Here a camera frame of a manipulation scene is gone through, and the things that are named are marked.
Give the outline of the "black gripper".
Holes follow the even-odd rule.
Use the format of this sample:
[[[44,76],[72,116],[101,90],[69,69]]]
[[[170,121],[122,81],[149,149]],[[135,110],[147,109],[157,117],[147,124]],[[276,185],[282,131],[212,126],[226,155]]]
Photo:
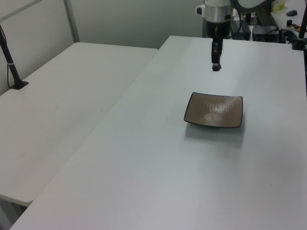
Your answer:
[[[211,38],[218,38],[217,42],[212,41],[212,51],[211,51],[211,57],[212,57],[212,64],[216,65],[220,68],[221,64],[221,55],[223,50],[223,39],[225,39],[231,30],[231,24],[230,21],[226,21],[223,23],[213,23],[207,21],[207,35]]]

